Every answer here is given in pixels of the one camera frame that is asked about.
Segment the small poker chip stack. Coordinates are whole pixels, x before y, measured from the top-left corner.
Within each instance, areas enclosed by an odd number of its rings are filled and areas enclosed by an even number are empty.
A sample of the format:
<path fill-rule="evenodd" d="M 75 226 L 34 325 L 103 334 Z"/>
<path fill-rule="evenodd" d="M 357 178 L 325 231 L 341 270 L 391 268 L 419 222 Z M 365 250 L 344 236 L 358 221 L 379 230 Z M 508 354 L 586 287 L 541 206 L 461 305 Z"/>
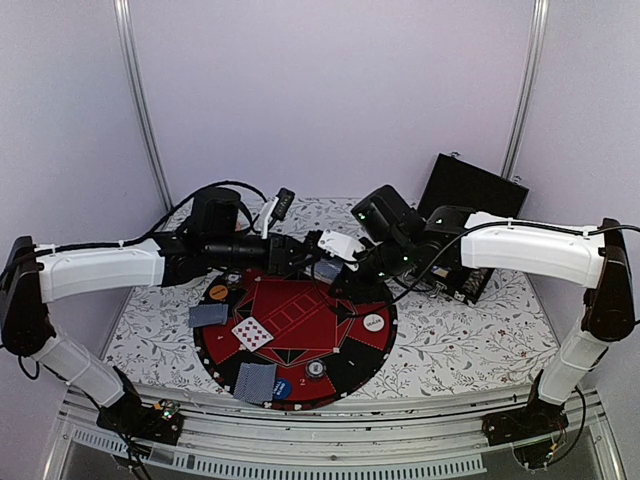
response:
<path fill-rule="evenodd" d="M 311 360 L 305 365 L 305 377 L 310 381 L 319 381 L 323 379 L 326 374 L 327 366 L 320 359 Z"/>

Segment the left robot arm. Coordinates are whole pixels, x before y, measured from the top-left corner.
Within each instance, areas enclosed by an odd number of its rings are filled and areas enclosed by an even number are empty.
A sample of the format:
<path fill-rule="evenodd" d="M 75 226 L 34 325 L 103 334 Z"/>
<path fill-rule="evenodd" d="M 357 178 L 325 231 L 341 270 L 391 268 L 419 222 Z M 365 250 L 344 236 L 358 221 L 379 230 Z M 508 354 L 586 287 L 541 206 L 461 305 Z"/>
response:
<path fill-rule="evenodd" d="M 258 268 L 288 275 L 302 268 L 308 249 L 282 234 L 257 234 L 236 227 L 233 214 L 201 222 L 187 219 L 176 231 L 149 232 L 133 240 L 65 246 L 36 245 L 29 236 L 15 239 L 1 273 L 1 339 L 18 357 L 29 357 L 108 409 L 128 434 L 148 426 L 148 412 L 124 375 L 100 361 L 83 344 L 52 324 L 50 305 L 62 312 L 80 309 L 65 326 L 83 335 L 101 331 L 115 309 L 108 301 L 125 290 L 185 286 L 212 270 Z"/>

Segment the orange big blind button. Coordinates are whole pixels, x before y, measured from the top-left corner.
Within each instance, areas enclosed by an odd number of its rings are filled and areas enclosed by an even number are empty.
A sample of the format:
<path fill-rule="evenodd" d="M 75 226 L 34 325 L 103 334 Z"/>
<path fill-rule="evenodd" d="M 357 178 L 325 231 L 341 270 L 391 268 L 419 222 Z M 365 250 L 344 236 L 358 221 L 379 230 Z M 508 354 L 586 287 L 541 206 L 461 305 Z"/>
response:
<path fill-rule="evenodd" d="M 223 301 L 229 295 L 229 289 L 223 284 L 213 285 L 208 292 L 209 297 L 215 301 Z"/>

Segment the blue small blind button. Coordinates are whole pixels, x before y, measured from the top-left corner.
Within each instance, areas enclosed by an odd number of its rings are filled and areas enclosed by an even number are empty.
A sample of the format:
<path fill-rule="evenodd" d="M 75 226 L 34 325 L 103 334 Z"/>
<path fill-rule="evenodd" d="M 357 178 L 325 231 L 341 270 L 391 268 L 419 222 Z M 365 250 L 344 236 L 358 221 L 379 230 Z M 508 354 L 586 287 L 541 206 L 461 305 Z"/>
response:
<path fill-rule="evenodd" d="M 291 395 L 291 393 L 292 385 L 288 380 L 284 378 L 278 378 L 275 381 L 272 396 L 273 400 L 285 400 Z"/>

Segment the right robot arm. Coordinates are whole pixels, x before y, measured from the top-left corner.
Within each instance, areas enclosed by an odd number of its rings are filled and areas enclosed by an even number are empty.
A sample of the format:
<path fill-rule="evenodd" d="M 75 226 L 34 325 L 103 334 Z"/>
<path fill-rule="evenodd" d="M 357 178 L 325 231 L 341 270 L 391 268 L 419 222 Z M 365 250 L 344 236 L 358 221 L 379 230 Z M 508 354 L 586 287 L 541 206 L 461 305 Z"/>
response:
<path fill-rule="evenodd" d="M 423 218 L 389 185 L 351 213 L 372 245 L 331 230 L 318 242 L 323 252 L 344 262 L 339 278 L 349 293 L 408 272 L 420 281 L 436 265 L 511 270 L 583 288 L 575 325 L 510 420 L 524 435 L 537 436 L 559 424 L 574 388 L 637 324 L 627 228 L 613 219 L 600 226 L 558 226 L 450 205 Z"/>

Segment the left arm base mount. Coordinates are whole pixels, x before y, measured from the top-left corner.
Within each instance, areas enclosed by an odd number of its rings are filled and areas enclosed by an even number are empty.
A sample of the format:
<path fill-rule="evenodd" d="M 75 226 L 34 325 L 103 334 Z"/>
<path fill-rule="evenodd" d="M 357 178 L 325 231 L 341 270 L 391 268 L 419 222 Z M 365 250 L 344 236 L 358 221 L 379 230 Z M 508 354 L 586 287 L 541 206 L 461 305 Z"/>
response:
<path fill-rule="evenodd" d="M 180 404 L 161 399 L 145 406 L 126 375 L 118 368 L 115 372 L 122 381 L 124 394 L 112 406 L 99 409 L 96 425 L 125 437 L 176 446 L 184 424 Z"/>

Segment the white dealer button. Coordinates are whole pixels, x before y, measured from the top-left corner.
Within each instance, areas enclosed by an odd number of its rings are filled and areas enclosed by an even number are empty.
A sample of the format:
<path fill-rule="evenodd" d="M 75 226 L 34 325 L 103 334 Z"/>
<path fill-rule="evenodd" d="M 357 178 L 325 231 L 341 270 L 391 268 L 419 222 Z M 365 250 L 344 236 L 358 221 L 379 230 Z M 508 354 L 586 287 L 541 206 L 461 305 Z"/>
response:
<path fill-rule="evenodd" d="M 362 325 L 369 333 L 379 333 L 387 326 L 387 320 L 379 314 L 368 314 L 363 317 Z"/>

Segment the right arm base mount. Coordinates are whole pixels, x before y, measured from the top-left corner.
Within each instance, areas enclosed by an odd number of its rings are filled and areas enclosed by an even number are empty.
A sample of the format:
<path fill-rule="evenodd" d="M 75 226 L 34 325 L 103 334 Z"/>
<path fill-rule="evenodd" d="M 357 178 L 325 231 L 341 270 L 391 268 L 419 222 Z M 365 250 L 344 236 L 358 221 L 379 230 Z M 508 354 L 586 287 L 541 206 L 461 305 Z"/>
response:
<path fill-rule="evenodd" d="M 528 441 L 513 450 L 516 461 L 528 470 L 551 463 L 568 426 L 563 406 L 548 404 L 535 396 L 523 407 L 482 418 L 482 432 L 490 446 Z"/>

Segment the blue playing card deck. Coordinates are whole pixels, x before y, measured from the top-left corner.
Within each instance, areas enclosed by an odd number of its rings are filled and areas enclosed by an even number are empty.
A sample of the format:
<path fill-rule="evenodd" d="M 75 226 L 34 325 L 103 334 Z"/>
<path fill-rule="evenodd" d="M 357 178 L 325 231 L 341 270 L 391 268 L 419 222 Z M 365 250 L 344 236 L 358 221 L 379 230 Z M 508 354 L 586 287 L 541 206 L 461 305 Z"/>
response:
<path fill-rule="evenodd" d="M 341 273 L 343 264 L 341 262 L 319 260 L 314 265 L 314 276 L 324 283 L 332 283 Z"/>

